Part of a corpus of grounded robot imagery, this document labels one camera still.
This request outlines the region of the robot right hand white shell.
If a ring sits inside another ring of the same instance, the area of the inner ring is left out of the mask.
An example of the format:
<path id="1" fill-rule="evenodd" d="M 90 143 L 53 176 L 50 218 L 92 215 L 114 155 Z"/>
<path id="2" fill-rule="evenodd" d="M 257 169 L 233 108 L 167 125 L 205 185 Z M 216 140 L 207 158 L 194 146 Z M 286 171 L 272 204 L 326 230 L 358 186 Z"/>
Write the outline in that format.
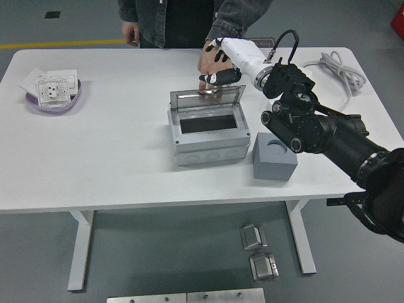
<path id="1" fill-rule="evenodd" d="M 218 47 L 217 61 L 223 54 L 231 60 L 233 67 L 213 74 L 201 75 L 199 79 L 214 86 L 229 85 L 238 82 L 243 74 L 248 75 L 253 86 L 262 91 L 273 69 L 264 54 L 250 40 L 234 38 L 217 38 L 210 42 L 206 52 Z"/>

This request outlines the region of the person's right hand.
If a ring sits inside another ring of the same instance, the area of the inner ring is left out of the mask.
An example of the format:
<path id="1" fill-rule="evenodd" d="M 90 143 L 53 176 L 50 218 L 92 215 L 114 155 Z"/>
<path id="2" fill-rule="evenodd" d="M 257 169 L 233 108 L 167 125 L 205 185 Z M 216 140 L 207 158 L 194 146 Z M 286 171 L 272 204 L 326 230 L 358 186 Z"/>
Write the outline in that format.
<path id="1" fill-rule="evenodd" d="M 124 36 L 125 43 L 138 47 L 140 43 L 140 28 L 138 22 L 124 21 L 122 23 L 122 34 Z"/>

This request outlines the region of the person's left hand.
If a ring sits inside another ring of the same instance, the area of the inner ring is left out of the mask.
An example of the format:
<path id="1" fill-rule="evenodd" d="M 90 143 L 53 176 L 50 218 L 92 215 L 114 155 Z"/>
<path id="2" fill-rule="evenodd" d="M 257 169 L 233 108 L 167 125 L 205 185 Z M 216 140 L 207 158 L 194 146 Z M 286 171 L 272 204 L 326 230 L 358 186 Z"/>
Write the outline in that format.
<path id="1" fill-rule="evenodd" d="M 198 71 L 200 75 L 214 74 L 219 71 L 230 69 L 233 66 L 230 59 L 223 62 L 225 55 L 220 52 L 218 47 L 212 48 L 209 52 L 206 51 L 206 48 L 211 42 L 211 39 L 206 40 L 203 50 L 199 55 Z"/>

